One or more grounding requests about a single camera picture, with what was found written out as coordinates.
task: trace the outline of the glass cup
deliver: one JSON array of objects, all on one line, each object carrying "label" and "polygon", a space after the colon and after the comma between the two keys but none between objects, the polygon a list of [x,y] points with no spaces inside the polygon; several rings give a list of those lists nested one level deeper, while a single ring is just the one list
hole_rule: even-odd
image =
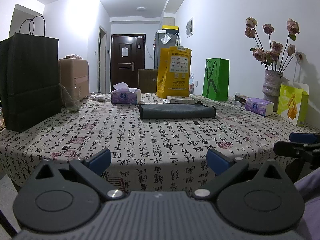
[{"label": "glass cup", "polygon": [[62,90],[62,100],[68,113],[80,110],[80,87],[66,88]]}]

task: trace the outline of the green bag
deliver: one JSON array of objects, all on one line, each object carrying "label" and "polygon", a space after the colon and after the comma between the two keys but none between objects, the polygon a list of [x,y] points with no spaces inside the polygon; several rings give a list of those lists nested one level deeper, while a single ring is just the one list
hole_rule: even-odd
[{"label": "green bag", "polygon": [[229,88],[229,60],[209,58],[205,64],[202,96],[215,101],[227,101]]}]

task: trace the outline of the triangular hole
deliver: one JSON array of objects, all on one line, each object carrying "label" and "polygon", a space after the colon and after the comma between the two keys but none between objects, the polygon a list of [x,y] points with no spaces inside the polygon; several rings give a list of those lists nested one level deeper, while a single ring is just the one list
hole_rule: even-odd
[{"label": "triangular hole", "polygon": [[271,179],[281,179],[280,174],[273,165],[269,165],[266,173],[264,174],[264,177]]},{"label": "triangular hole", "polygon": [[42,166],[41,170],[39,171],[38,175],[36,176],[36,179],[47,179],[52,178],[53,173],[50,170],[49,165]]}]

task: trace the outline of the framed picture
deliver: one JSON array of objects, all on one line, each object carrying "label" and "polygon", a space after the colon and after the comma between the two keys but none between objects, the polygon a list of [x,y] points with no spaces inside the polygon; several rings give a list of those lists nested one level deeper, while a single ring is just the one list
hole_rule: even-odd
[{"label": "framed picture", "polygon": [[186,34],[188,38],[193,35],[193,17],[187,23]]}]

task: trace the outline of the purple clothing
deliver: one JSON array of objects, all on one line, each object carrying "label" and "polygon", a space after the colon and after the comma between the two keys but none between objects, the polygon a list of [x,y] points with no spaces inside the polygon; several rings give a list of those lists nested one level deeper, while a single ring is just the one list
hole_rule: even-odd
[{"label": "purple clothing", "polygon": [[320,168],[300,179],[294,185],[305,201],[305,211],[295,231],[306,240],[319,240]]}]

